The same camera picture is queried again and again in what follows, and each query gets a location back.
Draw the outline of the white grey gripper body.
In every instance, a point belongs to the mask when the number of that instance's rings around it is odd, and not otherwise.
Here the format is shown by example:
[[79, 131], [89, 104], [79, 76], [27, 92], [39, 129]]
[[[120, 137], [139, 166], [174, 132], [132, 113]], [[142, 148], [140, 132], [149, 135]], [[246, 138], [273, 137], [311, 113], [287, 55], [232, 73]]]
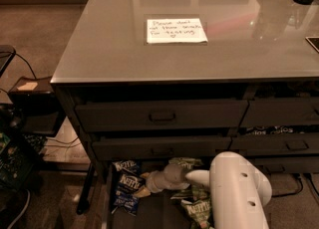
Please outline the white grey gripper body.
[[146, 180], [146, 187], [151, 193], [164, 190], [184, 190], [189, 187], [185, 179], [188, 170], [177, 164], [169, 164], [162, 171], [153, 171]]

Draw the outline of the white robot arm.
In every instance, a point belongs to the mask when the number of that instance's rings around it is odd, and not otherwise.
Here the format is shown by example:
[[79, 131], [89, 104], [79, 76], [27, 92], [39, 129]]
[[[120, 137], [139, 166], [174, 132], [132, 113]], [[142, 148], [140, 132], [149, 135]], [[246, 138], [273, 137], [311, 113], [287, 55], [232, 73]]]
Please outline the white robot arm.
[[134, 196], [189, 186], [210, 193], [194, 202], [181, 202], [193, 220], [193, 229], [269, 229], [264, 206], [271, 200], [271, 184], [252, 163], [231, 151], [217, 155], [208, 170], [169, 164], [162, 171], [153, 171]]

